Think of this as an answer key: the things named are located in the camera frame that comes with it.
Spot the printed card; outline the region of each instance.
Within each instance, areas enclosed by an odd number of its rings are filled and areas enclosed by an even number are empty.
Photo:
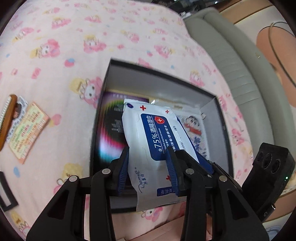
[[[33,102],[10,139],[10,149],[21,164],[32,148],[36,138],[44,128],[49,117]]]

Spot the camera lens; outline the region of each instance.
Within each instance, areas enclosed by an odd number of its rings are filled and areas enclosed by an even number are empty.
[[[270,153],[268,153],[268,154],[264,157],[263,162],[262,162],[262,167],[263,167],[264,169],[266,169],[266,168],[269,166],[269,164],[270,164],[270,162],[271,162],[271,159],[272,159],[272,156],[271,156]]]
[[[281,165],[281,160],[280,159],[276,159],[276,161],[272,164],[272,167],[271,167],[271,173],[276,173],[279,169]]]
[[[260,152],[257,156],[257,162],[262,161],[262,157],[263,157],[263,152]]]

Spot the blue label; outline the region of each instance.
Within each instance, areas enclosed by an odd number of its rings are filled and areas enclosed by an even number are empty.
[[[157,189],[157,196],[164,196],[164,195],[168,195],[170,193],[175,193],[173,191],[172,187],[167,187],[167,188],[158,188]]]
[[[168,146],[179,150],[168,120],[159,115],[141,114],[150,156],[155,161],[165,160],[164,152]]]

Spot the purple package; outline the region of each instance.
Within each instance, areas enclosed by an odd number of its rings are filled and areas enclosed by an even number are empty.
[[[112,160],[120,157],[123,148],[128,146],[122,125],[124,99],[149,102],[145,98],[120,93],[105,92],[103,94],[96,140],[100,169],[107,168]]]

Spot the plastic packaging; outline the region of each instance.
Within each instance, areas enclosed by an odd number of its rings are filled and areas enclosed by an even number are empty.
[[[168,146],[185,150],[195,160],[195,149],[170,108],[125,99],[122,115],[130,147],[128,174],[137,191],[137,211],[181,202],[175,195],[165,162]]]
[[[180,103],[166,102],[163,100],[154,100],[153,104],[163,107],[169,107],[180,120],[189,139],[193,143],[195,150],[204,158],[210,160],[207,135],[205,132],[202,113],[199,106],[189,106]]]

